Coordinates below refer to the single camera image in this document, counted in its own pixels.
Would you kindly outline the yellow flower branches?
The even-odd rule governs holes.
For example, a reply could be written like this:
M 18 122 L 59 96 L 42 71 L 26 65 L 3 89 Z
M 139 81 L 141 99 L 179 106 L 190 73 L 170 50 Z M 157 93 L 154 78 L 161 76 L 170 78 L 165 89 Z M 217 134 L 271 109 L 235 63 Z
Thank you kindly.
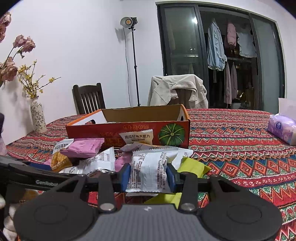
M 38 93 L 43 93 L 43 89 L 52 84 L 54 81 L 60 79 L 61 77 L 50 77 L 47 82 L 40 83 L 42 79 L 46 77 L 46 75 L 41 75 L 40 77 L 35 77 L 35 68 L 36 68 L 37 60 L 35 60 L 30 66 L 22 65 L 17 71 L 17 77 L 19 82 L 23 87 L 23 91 L 26 97 L 30 99 L 34 99 L 38 97 Z

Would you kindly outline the white snack packet black text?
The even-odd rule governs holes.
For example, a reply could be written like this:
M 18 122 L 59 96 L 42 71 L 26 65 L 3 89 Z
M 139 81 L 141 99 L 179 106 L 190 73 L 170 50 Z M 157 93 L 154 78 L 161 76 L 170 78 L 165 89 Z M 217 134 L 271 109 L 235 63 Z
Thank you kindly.
M 177 148 L 134 151 L 126 192 L 168 192 L 167 163 L 177 154 Z

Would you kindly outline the purple tissue pack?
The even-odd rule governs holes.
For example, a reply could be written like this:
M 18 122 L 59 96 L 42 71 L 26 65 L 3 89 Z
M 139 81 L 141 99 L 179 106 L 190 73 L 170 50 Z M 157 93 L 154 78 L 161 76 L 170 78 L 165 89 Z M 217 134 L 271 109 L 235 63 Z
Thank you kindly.
M 278 99 L 278 113 L 269 117 L 267 130 L 291 146 L 296 142 L 295 101 Z

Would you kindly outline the glass sliding door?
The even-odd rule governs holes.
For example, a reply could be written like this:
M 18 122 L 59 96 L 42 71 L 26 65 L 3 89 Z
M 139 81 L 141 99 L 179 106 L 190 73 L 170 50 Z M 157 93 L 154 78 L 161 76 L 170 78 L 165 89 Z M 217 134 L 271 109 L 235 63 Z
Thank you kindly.
M 201 78 L 210 108 L 278 112 L 285 68 L 274 21 L 209 4 L 157 9 L 165 75 Z

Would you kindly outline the white pumpkin seed snack packet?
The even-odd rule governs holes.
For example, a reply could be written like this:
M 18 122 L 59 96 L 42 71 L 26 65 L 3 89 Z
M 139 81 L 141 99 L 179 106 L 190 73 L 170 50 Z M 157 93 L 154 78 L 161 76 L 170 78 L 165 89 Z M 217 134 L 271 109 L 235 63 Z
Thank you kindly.
M 152 145 L 154 138 L 154 132 L 152 129 L 141 130 L 134 132 L 124 132 L 119 134 L 126 144 L 132 144 L 134 142 L 144 143 Z

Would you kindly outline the pink artificial roses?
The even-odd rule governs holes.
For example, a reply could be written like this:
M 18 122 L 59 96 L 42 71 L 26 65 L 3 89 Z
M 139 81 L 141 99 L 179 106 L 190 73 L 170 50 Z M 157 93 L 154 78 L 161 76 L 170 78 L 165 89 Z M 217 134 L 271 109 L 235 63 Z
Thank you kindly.
M 3 16 L 1 16 L 1 42 L 6 36 L 6 30 L 10 23 L 11 13 L 8 11 Z M 18 68 L 14 61 L 15 56 L 19 54 L 21 58 L 24 58 L 24 53 L 31 52 L 35 48 L 36 44 L 30 36 L 16 36 L 6 59 L 1 62 L 1 86 L 3 86 L 6 82 L 13 81 L 18 72 Z

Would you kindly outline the floral ceramic vase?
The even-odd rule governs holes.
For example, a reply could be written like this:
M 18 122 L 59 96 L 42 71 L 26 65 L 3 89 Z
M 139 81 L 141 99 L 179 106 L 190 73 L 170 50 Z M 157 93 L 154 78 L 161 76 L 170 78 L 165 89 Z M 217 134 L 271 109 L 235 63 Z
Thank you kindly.
M 46 122 L 43 112 L 43 107 L 38 100 L 39 97 L 35 97 L 32 99 L 30 110 L 31 110 L 31 118 L 34 127 L 34 131 L 36 133 L 44 133 L 46 132 Z

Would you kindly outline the white snack packet left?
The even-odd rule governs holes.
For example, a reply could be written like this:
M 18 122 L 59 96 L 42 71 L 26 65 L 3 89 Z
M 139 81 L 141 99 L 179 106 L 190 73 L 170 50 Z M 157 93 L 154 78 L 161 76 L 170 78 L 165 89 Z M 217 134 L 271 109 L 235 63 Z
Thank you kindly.
M 61 170 L 62 174 L 77 174 L 96 177 L 100 173 L 115 171 L 114 147 L 110 147 L 95 157 L 91 157 L 79 162 L 77 166 L 72 166 Z

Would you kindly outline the yellow green snack packet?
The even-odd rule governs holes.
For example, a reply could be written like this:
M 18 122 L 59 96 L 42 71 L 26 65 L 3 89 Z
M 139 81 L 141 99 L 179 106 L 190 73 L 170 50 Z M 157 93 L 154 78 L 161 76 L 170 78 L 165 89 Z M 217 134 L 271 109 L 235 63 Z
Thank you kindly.
M 203 163 L 194 160 L 189 157 L 184 157 L 182 159 L 182 164 L 178 168 L 178 172 L 190 172 L 197 175 L 198 178 L 202 178 L 205 174 L 207 174 L 211 170 L 210 167 L 204 165 Z M 155 197 L 152 197 L 145 204 L 152 205 L 152 204 L 174 204 L 176 208 L 178 208 L 180 200 L 181 200 L 181 193 L 176 194 L 164 194 L 160 193 Z

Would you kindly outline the beige jacket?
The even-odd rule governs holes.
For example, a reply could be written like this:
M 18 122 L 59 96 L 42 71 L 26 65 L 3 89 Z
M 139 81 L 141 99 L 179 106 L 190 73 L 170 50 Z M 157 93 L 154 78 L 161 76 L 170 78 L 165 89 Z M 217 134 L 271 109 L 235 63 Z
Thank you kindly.
M 153 76 L 147 105 L 181 103 L 188 109 L 208 108 L 203 80 L 194 74 Z

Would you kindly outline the pink hanging garment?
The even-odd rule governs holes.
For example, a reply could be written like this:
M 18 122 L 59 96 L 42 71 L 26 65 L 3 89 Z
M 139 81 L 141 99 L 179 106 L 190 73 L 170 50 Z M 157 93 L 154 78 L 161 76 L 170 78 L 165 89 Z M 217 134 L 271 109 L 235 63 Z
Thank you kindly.
M 228 22 L 227 31 L 226 31 L 225 40 L 224 40 L 224 46 L 225 48 L 235 49 L 236 44 L 237 44 L 236 28 L 231 22 Z

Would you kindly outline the orange yellow snack packet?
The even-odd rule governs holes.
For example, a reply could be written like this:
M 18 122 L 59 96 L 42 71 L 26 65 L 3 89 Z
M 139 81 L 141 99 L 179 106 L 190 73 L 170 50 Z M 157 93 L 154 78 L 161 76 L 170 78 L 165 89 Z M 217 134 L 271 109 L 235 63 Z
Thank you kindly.
M 53 172 L 58 173 L 65 168 L 72 167 L 72 163 L 67 156 L 61 154 L 58 151 L 55 154 L 53 154 L 50 166 Z

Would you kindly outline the chair under beige jacket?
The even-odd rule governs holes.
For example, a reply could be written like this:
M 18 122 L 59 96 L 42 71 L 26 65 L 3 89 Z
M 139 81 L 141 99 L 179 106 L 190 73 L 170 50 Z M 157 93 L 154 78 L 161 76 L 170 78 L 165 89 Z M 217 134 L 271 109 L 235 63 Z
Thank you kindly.
M 191 90 L 186 89 L 173 89 L 171 92 L 171 100 L 168 105 L 173 104 L 182 104 L 185 108 L 190 108 L 190 97 L 191 97 Z

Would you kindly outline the white hanging garment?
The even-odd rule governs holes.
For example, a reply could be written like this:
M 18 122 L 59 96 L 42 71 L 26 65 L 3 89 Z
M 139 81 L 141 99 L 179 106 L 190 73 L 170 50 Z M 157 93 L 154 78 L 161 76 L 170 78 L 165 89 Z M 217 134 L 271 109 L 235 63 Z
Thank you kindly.
M 239 44 L 239 54 L 242 57 L 256 58 L 257 53 L 253 43 L 253 36 L 250 33 L 237 32 Z

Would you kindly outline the pink snack packet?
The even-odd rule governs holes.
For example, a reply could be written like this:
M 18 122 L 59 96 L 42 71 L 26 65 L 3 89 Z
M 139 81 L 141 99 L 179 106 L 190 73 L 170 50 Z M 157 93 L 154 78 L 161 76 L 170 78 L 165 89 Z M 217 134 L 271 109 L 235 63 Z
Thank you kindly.
M 73 143 L 60 150 L 60 153 L 68 158 L 87 159 L 96 156 L 103 144 L 104 138 L 75 138 Z

